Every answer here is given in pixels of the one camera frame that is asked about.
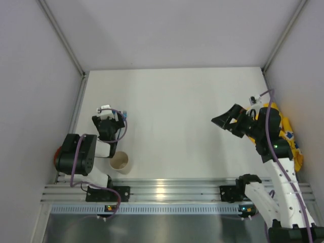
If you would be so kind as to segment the beige paper cup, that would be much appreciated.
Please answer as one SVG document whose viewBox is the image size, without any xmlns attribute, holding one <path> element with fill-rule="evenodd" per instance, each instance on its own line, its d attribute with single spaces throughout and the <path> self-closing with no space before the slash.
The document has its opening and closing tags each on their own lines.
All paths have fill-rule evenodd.
<svg viewBox="0 0 324 243">
<path fill-rule="evenodd" d="M 120 174 L 126 175 L 132 169 L 132 161 L 123 151 L 117 151 L 109 161 L 110 167 Z"/>
</svg>

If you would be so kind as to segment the yellow pikachu placemat cloth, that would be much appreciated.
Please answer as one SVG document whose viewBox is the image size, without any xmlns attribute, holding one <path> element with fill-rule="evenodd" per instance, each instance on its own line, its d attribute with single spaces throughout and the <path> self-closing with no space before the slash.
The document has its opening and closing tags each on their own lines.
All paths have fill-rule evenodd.
<svg viewBox="0 0 324 243">
<path fill-rule="evenodd" d="M 279 136 L 288 141 L 293 154 L 295 171 L 299 172 L 303 165 L 304 156 L 297 142 L 295 141 L 294 132 L 290 125 L 289 119 L 280 112 L 276 103 L 272 103 L 271 107 L 279 111 L 279 115 L 281 118 L 281 122 L 280 122 L 281 131 L 279 133 Z"/>
</svg>

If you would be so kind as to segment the red plastic plate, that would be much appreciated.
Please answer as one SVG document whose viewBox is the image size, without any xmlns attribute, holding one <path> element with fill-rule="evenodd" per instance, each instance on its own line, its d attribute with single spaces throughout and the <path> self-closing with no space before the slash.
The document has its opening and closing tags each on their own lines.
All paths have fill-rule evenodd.
<svg viewBox="0 0 324 243">
<path fill-rule="evenodd" d="M 54 158 L 53 158 L 53 164 L 54 166 L 56 166 L 56 161 L 57 161 L 57 158 L 60 154 L 60 151 L 61 151 L 61 146 L 56 150 L 55 154 L 54 154 Z"/>
</svg>

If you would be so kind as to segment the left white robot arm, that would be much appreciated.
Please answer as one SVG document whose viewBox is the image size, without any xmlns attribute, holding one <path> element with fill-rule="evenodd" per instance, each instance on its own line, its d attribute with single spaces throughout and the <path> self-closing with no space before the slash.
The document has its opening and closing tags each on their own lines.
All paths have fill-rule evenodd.
<svg viewBox="0 0 324 243">
<path fill-rule="evenodd" d="M 73 178 L 72 185 L 81 183 L 97 188 L 113 188 L 112 179 L 95 166 L 95 158 L 113 158 L 120 132 L 126 127 L 126 113 L 95 115 L 92 122 L 99 135 L 67 134 L 54 156 L 55 169 Z"/>
</svg>

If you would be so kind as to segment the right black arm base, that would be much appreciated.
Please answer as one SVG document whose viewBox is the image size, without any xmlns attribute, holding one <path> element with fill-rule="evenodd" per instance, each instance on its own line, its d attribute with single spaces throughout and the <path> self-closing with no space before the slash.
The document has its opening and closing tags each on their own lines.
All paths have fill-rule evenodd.
<svg viewBox="0 0 324 243">
<path fill-rule="evenodd" d="M 222 202 L 235 203 L 242 201 L 250 201 L 245 195 L 244 186 L 223 185 L 219 187 Z"/>
</svg>

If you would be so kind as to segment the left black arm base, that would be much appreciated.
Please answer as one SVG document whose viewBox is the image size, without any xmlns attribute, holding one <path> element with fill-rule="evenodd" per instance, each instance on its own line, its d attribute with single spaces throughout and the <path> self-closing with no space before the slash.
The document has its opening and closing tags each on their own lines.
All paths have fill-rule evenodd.
<svg viewBox="0 0 324 243">
<path fill-rule="evenodd" d="M 130 198 L 130 190 L 129 186 L 114 186 L 112 188 L 120 195 L 121 202 L 128 202 Z M 103 189 L 95 189 L 88 187 L 86 194 L 86 202 L 92 203 L 103 203 L 103 202 L 117 202 L 118 196 L 111 191 L 103 190 Z"/>
</svg>

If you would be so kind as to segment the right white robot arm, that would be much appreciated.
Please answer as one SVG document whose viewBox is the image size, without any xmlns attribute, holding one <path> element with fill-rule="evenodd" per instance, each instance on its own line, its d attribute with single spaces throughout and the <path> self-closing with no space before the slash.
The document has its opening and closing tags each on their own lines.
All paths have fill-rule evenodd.
<svg viewBox="0 0 324 243">
<path fill-rule="evenodd" d="M 257 175 L 239 176 L 235 183 L 238 191 L 252 201 L 264 219 L 269 242 L 323 242 L 323 227 L 316 224 L 302 197 L 291 147 L 280 136 L 279 111 L 259 105 L 246 110 L 234 104 L 211 122 L 239 138 L 248 136 L 255 141 L 276 198 L 270 196 Z"/>
</svg>

